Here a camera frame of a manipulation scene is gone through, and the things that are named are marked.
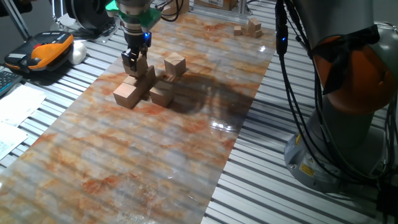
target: white paper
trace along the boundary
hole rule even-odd
[[[0,159],[26,139],[27,134],[23,130],[0,122]]]
[[[42,91],[18,84],[10,94],[0,100],[0,122],[18,127],[47,97]]]

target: yellow warning label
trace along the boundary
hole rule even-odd
[[[295,145],[297,145],[299,143],[300,139],[301,139],[301,134],[298,134],[297,137],[296,137]]]
[[[304,163],[301,164],[300,166],[300,170],[303,171],[304,173],[306,173],[309,176],[313,176],[313,173],[315,172],[314,169],[312,169],[311,167],[305,165]]]

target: keyboard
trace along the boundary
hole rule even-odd
[[[17,75],[7,71],[0,71],[0,96],[6,94],[8,90],[19,83],[21,79],[22,75]]]

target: wooden block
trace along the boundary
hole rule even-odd
[[[116,103],[125,108],[132,108],[140,98],[137,94],[137,88],[127,83],[119,85],[119,87],[113,91],[113,96]]]
[[[150,87],[156,79],[155,67],[151,65],[145,74],[148,87]]]
[[[257,30],[253,33],[253,37],[255,38],[259,38],[262,36],[262,31],[261,30]]]
[[[149,87],[149,85],[152,85],[152,83],[155,81],[156,78],[156,74],[155,74],[155,67],[153,65],[151,65],[148,69],[145,75],[136,78],[136,77],[132,77],[132,76],[128,76],[127,78],[125,78],[123,80],[124,83],[127,83],[129,85],[133,85],[135,87],[141,85],[142,82],[145,82],[144,85],[147,85],[147,87]]]
[[[261,23],[256,18],[249,19],[248,32],[252,34],[257,30],[261,30]]]
[[[242,27],[234,26],[234,35],[242,35]]]
[[[153,103],[166,107],[174,97],[173,86],[166,82],[159,81],[150,89],[149,94]]]
[[[187,69],[185,58],[177,53],[172,53],[164,60],[166,73],[180,77]]]
[[[127,74],[129,74],[130,76],[139,78],[142,75],[145,75],[148,69],[148,63],[147,63],[147,59],[145,57],[143,57],[142,55],[140,55],[137,59],[137,71],[133,72],[128,66],[125,66],[125,64],[123,64],[124,70],[126,71]]]

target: metal slotted surface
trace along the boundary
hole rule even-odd
[[[253,2],[250,9],[262,26],[274,29],[274,2]],[[246,17],[195,6],[193,14],[206,14],[246,23]],[[285,55],[292,88],[303,115],[313,109],[313,67],[307,54],[294,40],[289,28]],[[77,66],[64,65],[56,71],[61,79],[53,85],[27,83],[46,92],[47,99],[20,126],[29,138],[0,161],[3,170],[67,109],[126,48],[121,31],[106,44],[85,42],[89,58]],[[377,190],[363,189],[355,196],[320,194],[297,182],[285,168],[283,150],[296,131],[283,90],[280,63],[274,57],[254,99],[243,128],[231,152],[202,223],[374,223]],[[381,127],[386,112],[376,113],[373,126]],[[387,223],[394,219],[388,217]]]

